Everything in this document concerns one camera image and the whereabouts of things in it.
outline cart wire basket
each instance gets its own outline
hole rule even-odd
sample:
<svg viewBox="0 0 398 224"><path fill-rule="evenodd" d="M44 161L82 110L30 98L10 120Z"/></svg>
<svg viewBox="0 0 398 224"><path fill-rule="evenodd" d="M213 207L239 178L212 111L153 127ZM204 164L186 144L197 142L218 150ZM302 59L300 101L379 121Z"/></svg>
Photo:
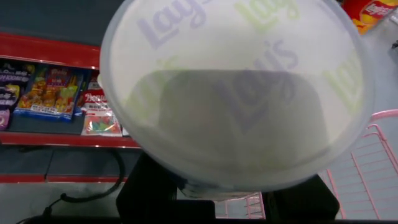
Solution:
<svg viewBox="0 0 398 224"><path fill-rule="evenodd" d="M397 116L398 110L382 111L371 123ZM319 176L340 203L336 219L398 220L398 160L378 125ZM217 218L266 218L260 193L215 203Z"/></svg>

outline store shelf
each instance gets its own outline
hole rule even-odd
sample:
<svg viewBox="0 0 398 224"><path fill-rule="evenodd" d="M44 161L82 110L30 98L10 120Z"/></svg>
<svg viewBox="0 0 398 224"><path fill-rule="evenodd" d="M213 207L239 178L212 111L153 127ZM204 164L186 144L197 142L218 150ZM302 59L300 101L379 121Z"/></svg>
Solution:
<svg viewBox="0 0 398 224"><path fill-rule="evenodd" d="M100 48L0 32L0 58L99 69Z"/></svg>
<svg viewBox="0 0 398 224"><path fill-rule="evenodd" d="M0 58L98 69L100 48L0 32ZM62 123L13 116L9 129L0 132L0 141L4 145L140 148L131 138L80 136L83 120L76 117L72 123Z"/></svg>

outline red shelf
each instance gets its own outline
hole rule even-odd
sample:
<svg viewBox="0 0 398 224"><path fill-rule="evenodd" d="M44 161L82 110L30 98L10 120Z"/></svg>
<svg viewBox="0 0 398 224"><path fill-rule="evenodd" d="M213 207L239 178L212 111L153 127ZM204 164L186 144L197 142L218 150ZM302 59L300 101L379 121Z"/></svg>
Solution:
<svg viewBox="0 0 398 224"><path fill-rule="evenodd" d="M100 48L0 32L0 58L99 69Z"/></svg>
<svg viewBox="0 0 398 224"><path fill-rule="evenodd" d="M99 69L100 48L0 32L0 58ZM0 132L7 145L140 148L131 138Z"/></svg>
<svg viewBox="0 0 398 224"><path fill-rule="evenodd" d="M73 134L34 134L6 131L0 132L0 141L5 145L141 148L131 138L79 136Z"/></svg>

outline plastic container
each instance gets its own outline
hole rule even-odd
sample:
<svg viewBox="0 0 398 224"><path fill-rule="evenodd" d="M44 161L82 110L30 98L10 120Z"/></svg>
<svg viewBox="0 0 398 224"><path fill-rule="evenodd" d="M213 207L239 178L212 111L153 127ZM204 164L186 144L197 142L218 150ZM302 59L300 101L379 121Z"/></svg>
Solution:
<svg viewBox="0 0 398 224"><path fill-rule="evenodd" d="M100 59L144 150L225 192L289 187L342 155L373 110L370 68L350 18L322 0L127 0Z"/></svg>

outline snack package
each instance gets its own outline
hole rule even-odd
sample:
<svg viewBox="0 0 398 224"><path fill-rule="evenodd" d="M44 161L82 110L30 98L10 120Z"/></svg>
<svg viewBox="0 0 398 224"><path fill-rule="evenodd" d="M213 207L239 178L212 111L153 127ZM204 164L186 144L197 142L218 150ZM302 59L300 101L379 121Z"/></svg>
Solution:
<svg viewBox="0 0 398 224"><path fill-rule="evenodd" d="M21 96L15 114L71 121L84 74L77 68L41 66Z"/></svg>
<svg viewBox="0 0 398 224"><path fill-rule="evenodd" d="M24 88L34 72L33 63L0 60L0 86L11 84Z"/></svg>
<svg viewBox="0 0 398 224"><path fill-rule="evenodd" d="M19 86L0 87L0 130L8 126L10 111L15 107L19 96Z"/></svg>
<svg viewBox="0 0 398 224"><path fill-rule="evenodd" d="M92 71L90 70L89 74L84 77L83 82L81 84L81 88L80 88L80 91L78 93L78 99L77 99L77 102L76 102L76 107L75 107L75 112L74 112L75 116L82 116L83 115L83 110L81 108L85 104L84 91L86 91L88 89L87 86L89 85L90 80L91 80L91 75L92 75L91 73L92 73Z"/></svg>
<svg viewBox="0 0 398 224"><path fill-rule="evenodd" d="M398 0L345 0L342 5L360 34L365 34L396 6Z"/></svg>
<svg viewBox="0 0 398 224"><path fill-rule="evenodd" d="M82 110L86 116L81 134L121 137L120 124L108 106L104 91L86 90L84 96L85 104Z"/></svg>

